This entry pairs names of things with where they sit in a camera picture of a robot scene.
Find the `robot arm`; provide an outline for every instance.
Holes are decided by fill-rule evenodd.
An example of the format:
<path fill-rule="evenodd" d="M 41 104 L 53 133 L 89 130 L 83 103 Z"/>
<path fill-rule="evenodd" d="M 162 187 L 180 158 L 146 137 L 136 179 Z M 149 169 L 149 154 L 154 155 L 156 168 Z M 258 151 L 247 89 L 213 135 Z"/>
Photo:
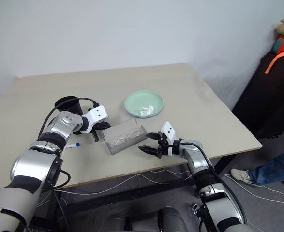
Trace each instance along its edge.
<path fill-rule="evenodd" d="M 188 168 L 195 180 L 197 194 L 202 205 L 194 206 L 193 211 L 200 220 L 203 220 L 209 232 L 253 232 L 246 225 L 245 214 L 229 187 L 218 177 L 210 160 L 200 148 L 198 141 L 178 139 L 169 122 L 163 124 L 159 133 L 146 135 L 158 140 L 158 149 L 149 146 L 139 148 L 151 155 L 180 155 L 188 161 Z"/>
<path fill-rule="evenodd" d="M 41 192 L 52 189 L 57 182 L 61 153 L 72 132 L 89 133 L 95 123 L 105 118 L 103 106 L 82 116 L 62 111 L 21 153 L 12 167 L 11 183 L 0 189 L 0 232 L 13 232 L 19 225 L 28 227 Z"/>

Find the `black cable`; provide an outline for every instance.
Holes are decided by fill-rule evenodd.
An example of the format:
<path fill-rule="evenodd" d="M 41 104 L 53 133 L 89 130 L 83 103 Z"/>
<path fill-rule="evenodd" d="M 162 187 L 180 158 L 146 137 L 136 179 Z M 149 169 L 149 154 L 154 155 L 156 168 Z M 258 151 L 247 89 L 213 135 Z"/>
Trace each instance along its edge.
<path fill-rule="evenodd" d="M 69 183 L 70 182 L 70 180 L 71 180 L 71 175 L 69 174 L 69 173 L 67 173 L 66 171 L 64 171 L 64 170 L 60 170 L 60 172 L 62 172 L 62 173 L 64 173 L 64 174 L 66 174 L 67 176 L 68 176 L 68 179 L 63 183 L 63 184 L 61 184 L 61 185 L 58 185 L 58 186 L 54 186 L 53 187 L 53 189 L 59 189 L 59 188 L 61 188 L 61 187 L 63 187 L 63 186 L 65 186 L 67 183 Z"/>
<path fill-rule="evenodd" d="M 202 232 L 202 225 L 203 225 L 203 220 L 200 221 L 199 232 Z"/>
<path fill-rule="evenodd" d="M 54 186 L 54 187 L 50 187 L 50 188 L 45 188 L 42 192 L 47 192 L 47 191 L 59 189 L 59 188 L 65 186 L 67 183 L 70 182 L 70 180 L 71 180 L 71 175 L 70 175 L 69 173 L 67 173 L 66 171 L 64 171 L 64 170 L 60 170 L 60 172 L 66 174 L 67 177 L 68 177 L 68 179 L 67 179 L 63 184 L 58 185 L 58 186 Z"/>
<path fill-rule="evenodd" d="M 45 120 L 44 120 L 44 122 L 43 122 L 43 124 L 42 124 L 42 127 L 41 127 L 41 129 L 40 129 L 38 138 L 39 138 L 40 135 L 43 133 L 44 127 L 45 127 L 45 125 L 46 125 L 46 123 L 47 123 L 49 117 L 51 116 L 51 114 L 52 114 L 59 106 L 62 106 L 63 104 L 68 103 L 68 102 L 70 102 L 70 101 L 76 101 L 76 100 L 89 100 L 89 101 L 92 101 L 93 107 L 98 106 L 98 103 L 97 103 L 95 100 L 91 99 L 91 98 L 71 98 L 71 99 L 68 99 L 68 100 L 65 100 L 65 101 L 59 103 L 58 105 L 56 105 L 56 106 L 48 113 L 48 115 L 47 115 L 47 117 L 45 118 Z"/>
<path fill-rule="evenodd" d="M 59 208 L 60 208 L 60 210 L 61 210 L 61 212 L 62 212 L 62 215 L 63 215 L 64 221 L 65 221 L 65 224 L 66 224 L 66 226 L 67 226 L 67 231 L 70 232 L 70 231 L 71 231 L 71 230 L 70 230 L 70 226 L 69 226 L 68 220 L 67 220 L 67 218 L 66 218 L 66 215 L 65 215 L 65 213 L 64 213 L 64 210 L 63 210 L 63 208 L 62 208 L 62 206 L 61 206 L 61 204 L 60 204 L 60 201 L 59 201 L 59 199 L 58 199 L 58 197 L 57 197 L 55 191 L 54 191 L 53 189 L 52 189 L 51 191 L 52 191 L 52 193 L 53 193 L 53 195 L 54 195 L 54 197 L 55 197 L 55 199 L 56 199 L 56 201 L 57 201 L 57 203 L 58 203 L 58 206 L 59 206 Z"/>
<path fill-rule="evenodd" d="M 244 219 L 244 224 L 247 224 L 247 218 L 245 215 L 245 211 L 241 205 L 241 203 L 239 202 L 238 198 L 236 197 L 236 195 L 234 194 L 234 192 L 231 190 L 231 188 L 226 184 L 226 182 L 224 182 L 215 172 L 215 169 L 213 168 L 212 164 L 210 163 L 208 157 L 205 155 L 204 151 L 202 150 L 202 148 L 200 148 L 197 144 L 195 143 L 189 143 L 189 142 L 185 142 L 185 143 L 179 143 L 179 144 L 174 144 L 174 145 L 169 145 L 166 147 L 177 147 L 177 146 L 181 146 L 181 145 L 192 145 L 195 146 L 196 148 L 198 148 L 198 150 L 202 153 L 204 159 L 206 160 L 206 163 L 209 166 L 209 169 L 211 170 L 211 172 L 214 174 L 214 176 L 218 179 L 218 181 L 222 182 L 222 184 L 227 188 L 227 190 L 231 193 L 232 197 L 234 198 L 234 200 L 236 201 L 242 215 L 243 215 L 243 219 Z"/>

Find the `white cable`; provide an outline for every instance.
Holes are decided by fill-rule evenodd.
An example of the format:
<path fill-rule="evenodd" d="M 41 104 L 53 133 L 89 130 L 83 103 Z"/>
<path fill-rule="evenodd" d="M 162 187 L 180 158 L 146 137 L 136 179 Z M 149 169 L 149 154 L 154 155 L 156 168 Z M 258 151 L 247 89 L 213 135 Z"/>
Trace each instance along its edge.
<path fill-rule="evenodd" d="M 149 180 L 149 181 L 151 181 L 151 182 L 153 182 L 153 183 L 156 183 L 156 184 L 160 184 L 160 185 L 167 185 L 167 184 L 168 184 L 168 183 L 160 183 L 160 182 L 157 182 L 157 181 L 148 179 L 146 176 L 143 176 L 143 175 L 141 175 L 141 174 L 136 174 L 136 175 L 131 176 L 130 178 L 128 178 L 128 179 L 122 181 L 121 183 L 119 183 L 119 184 L 117 184 L 117 185 L 115 185 L 115 186 L 113 186 L 113 187 L 111 187 L 111 188 L 109 188 L 109 189 L 103 190 L 103 191 L 101 191 L 101 192 L 77 193 L 77 192 L 68 192 L 68 191 L 64 191 L 64 190 L 55 190 L 55 191 L 57 191 L 57 192 L 65 192 L 65 193 L 75 194 L 75 195 L 82 195 L 82 196 L 96 195 L 96 194 L 100 194 L 100 193 L 104 193 L 104 192 L 110 191 L 110 190 L 112 190 L 112 189 L 118 187 L 119 185 L 122 185 L 123 183 L 125 183 L 125 182 L 127 182 L 128 180 L 131 180 L 132 178 L 137 177 L 137 176 L 141 176 L 141 177 L 143 177 L 143 178 L 145 178 L 145 179 L 147 179 L 147 180 Z"/>
<path fill-rule="evenodd" d="M 46 201 L 46 202 L 44 202 L 44 203 L 42 203 L 42 204 L 38 204 L 38 205 L 36 206 L 36 208 L 41 207 L 42 205 L 46 204 L 47 202 L 50 202 L 50 200 L 48 200 L 48 201 Z"/>
<path fill-rule="evenodd" d="M 175 173 L 175 172 L 173 172 L 173 171 L 171 171 L 171 170 L 168 170 L 168 169 L 166 169 L 166 168 L 163 168 L 163 170 L 160 170 L 160 171 L 150 171 L 150 172 L 152 172 L 152 173 L 161 173 L 161 172 L 164 172 L 164 171 L 167 171 L 167 172 L 169 172 L 169 173 L 173 173 L 173 174 L 175 174 L 175 175 L 180 175 L 180 174 L 184 174 L 184 173 L 189 173 L 189 171 L 184 171 L 184 172 L 182 172 L 182 173 Z"/>
<path fill-rule="evenodd" d="M 185 178 L 184 180 L 188 180 L 190 177 L 192 177 L 192 175 L 190 175 L 189 177 Z"/>
<path fill-rule="evenodd" d="M 150 172 L 151 172 L 151 173 L 161 173 L 161 172 L 164 172 L 164 171 L 166 171 L 166 172 L 170 173 L 172 176 L 175 176 L 175 177 L 177 177 L 177 178 L 179 178 L 179 179 L 182 179 L 182 180 L 187 180 L 188 177 L 187 177 L 186 179 L 183 179 L 182 177 L 180 177 L 180 176 L 178 176 L 178 175 L 184 174 L 184 173 L 190 173 L 189 171 L 184 171 L 184 172 L 182 172 L 182 173 L 175 173 L 175 172 L 173 172 L 173 171 L 171 171 L 171 170 L 168 170 L 168 169 L 166 169 L 166 168 L 163 168 L 163 170 L 160 170 L 160 171 L 150 171 Z"/>
<path fill-rule="evenodd" d="M 49 191 L 49 193 L 47 194 L 47 196 L 43 199 L 43 200 L 41 200 L 41 202 L 40 203 L 37 203 L 37 205 L 40 205 L 41 203 L 43 203 L 46 199 L 47 199 L 47 197 L 50 195 L 50 191 Z"/>
<path fill-rule="evenodd" d="M 282 192 L 279 192 L 279 191 L 276 191 L 276 190 L 273 190 L 273 189 L 271 189 L 271 188 L 268 188 L 268 187 L 266 187 L 266 186 L 263 186 L 265 189 L 267 189 L 267 190 L 270 190 L 270 191 L 273 191 L 273 192 L 277 192 L 277 193 L 279 193 L 279 194 L 281 194 L 281 195 L 283 195 L 284 196 L 284 194 L 282 193 Z"/>
<path fill-rule="evenodd" d="M 261 231 L 261 232 L 264 232 L 263 230 L 259 229 L 258 227 L 254 226 L 253 224 L 251 224 L 249 221 L 247 221 L 247 223 L 248 223 L 249 225 L 251 225 L 252 227 L 254 227 L 255 229 L 257 229 L 257 230 L 259 230 L 259 231 Z"/>
<path fill-rule="evenodd" d="M 66 200 L 64 198 L 60 198 L 60 201 L 63 200 L 65 202 L 65 207 L 68 206 L 68 203 L 66 202 Z"/>
<path fill-rule="evenodd" d="M 67 202 L 66 202 L 66 200 L 64 198 L 61 198 L 60 200 L 63 200 L 65 202 L 65 206 L 68 206 L 68 204 L 67 204 Z M 41 207 L 42 205 L 46 204 L 47 202 L 50 202 L 50 200 L 48 200 L 48 201 L 46 201 L 44 203 L 41 203 L 41 204 L 37 204 L 36 208 Z"/>
<path fill-rule="evenodd" d="M 257 195 L 254 195 L 253 193 L 249 192 L 246 188 L 244 188 L 242 185 L 240 185 L 235 179 L 231 178 L 228 174 L 225 174 L 224 176 L 229 178 L 229 179 L 231 179 L 231 180 L 233 180 L 238 186 L 240 186 L 243 190 L 245 190 L 246 192 L 248 192 L 249 194 L 251 194 L 254 197 L 257 197 L 257 198 L 260 198 L 260 199 L 263 199 L 263 200 L 267 200 L 267 201 L 271 201 L 271 202 L 284 203 L 284 202 L 281 202 L 281 201 L 272 200 L 272 199 L 268 199 L 268 198 L 259 197 Z"/>
<path fill-rule="evenodd" d="M 64 216 L 61 217 L 61 219 L 58 221 L 58 223 L 60 223 L 62 221 L 62 219 L 64 218 Z"/>

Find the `white wall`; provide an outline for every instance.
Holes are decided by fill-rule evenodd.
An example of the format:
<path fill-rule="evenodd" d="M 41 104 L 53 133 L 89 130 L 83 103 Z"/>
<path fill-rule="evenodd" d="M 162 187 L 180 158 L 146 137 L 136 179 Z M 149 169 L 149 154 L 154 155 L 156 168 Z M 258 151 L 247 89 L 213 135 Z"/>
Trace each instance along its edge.
<path fill-rule="evenodd" d="M 231 108 L 284 18 L 278 0 L 0 0 L 14 77 L 189 62 Z"/>

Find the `black suitcase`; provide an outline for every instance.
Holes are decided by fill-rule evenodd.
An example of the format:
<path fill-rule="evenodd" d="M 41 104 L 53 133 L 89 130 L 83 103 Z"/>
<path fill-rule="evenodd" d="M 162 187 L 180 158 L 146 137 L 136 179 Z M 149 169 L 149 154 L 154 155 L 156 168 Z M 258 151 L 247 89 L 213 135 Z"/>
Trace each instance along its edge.
<path fill-rule="evenodd" d="M 257 139 L 284 132 L 284 57 L 279 58 L 270 72 L 265 70 L 276 56 L 267 53 L 232 112 Z"/>

